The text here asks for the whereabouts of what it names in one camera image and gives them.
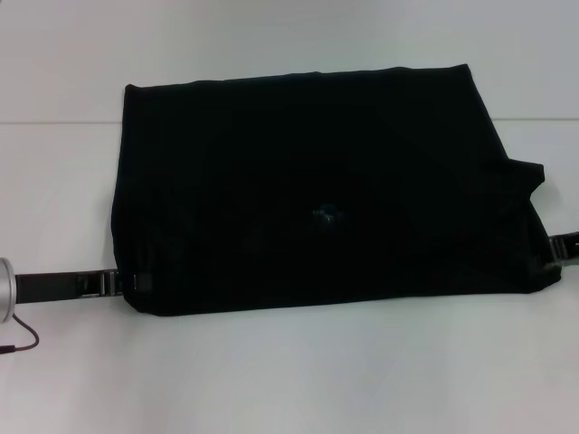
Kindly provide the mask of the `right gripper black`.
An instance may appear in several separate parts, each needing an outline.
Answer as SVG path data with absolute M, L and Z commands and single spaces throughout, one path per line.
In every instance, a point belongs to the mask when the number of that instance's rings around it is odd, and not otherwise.
M 579 262 L 579 231 L 548 237 L 551 251 L 549 266 L 564 268 L 566 262 Z

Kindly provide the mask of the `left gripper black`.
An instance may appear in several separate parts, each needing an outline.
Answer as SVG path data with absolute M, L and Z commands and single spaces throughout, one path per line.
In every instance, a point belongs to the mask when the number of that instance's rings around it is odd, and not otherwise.
M 63 301 L 83 297 L 151 297 L 152 276 L 117 269 L 16 276 L 18 301 Z

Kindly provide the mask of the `black shirt with FREE print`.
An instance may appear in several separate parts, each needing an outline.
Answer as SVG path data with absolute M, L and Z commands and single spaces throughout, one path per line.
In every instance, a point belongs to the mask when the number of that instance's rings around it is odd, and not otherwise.
M 114 256 L 155 316 L 532 294 L 562 275 L 544 180 L 467 65 L 128 85 Z

